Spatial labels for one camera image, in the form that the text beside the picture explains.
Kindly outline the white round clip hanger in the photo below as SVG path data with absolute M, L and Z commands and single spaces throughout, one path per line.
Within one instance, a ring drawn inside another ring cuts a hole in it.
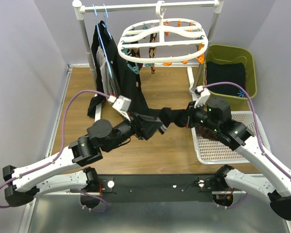
M 203 55 L 209 45 L 202 25 L 186 18 L 164 18 L 164 1 L 155 4 L 157 19 L 133 24 L 127 27 L 119 39 L 117 50 L 125 60 L 136 63 L 173 63 L 191 60 Z M 197 51 L 186 55 L 165 57 L 132 57 L 128 50 L 141 48 L 160 48 L 175 46 L 198 46 Z

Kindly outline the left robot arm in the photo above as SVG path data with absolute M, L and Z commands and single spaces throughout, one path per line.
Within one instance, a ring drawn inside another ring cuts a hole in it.
M 87 129 L 86 135 L 48 158 L 23 167 L 5 166 L 2 169 L 7 182 L 5 200 L 10 207 L 19 207 L 41 194 L 53 191 L 72 188 L 92 192 L 98 185 L 93 170 L 82 171 L 68 178 L 61 173 L 101 160 L 103 152 L 127 144 L 132 136 L 148 140 L 161 126 L 158 118 L 135 113 L 116 126 L 106 119 L 100 119 Z

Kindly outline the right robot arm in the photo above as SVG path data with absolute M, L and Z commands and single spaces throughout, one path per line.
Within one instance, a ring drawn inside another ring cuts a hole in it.
M 207 110 L 203 105 L 208 103 Z M 217 139 L 254 165 L 264 176 L 257 179 L 224 165 L 213 178 L 219 190 L 239 189 L 267 204 L 282 219 L 291 221 L 291 169 L 262 145 L 258 132 L 231 118 L 230 106 L 222 98 L 206 101 L 200 97 L 191 101 L 185 110 L 185 125 L 197 125 L 215 133 Z

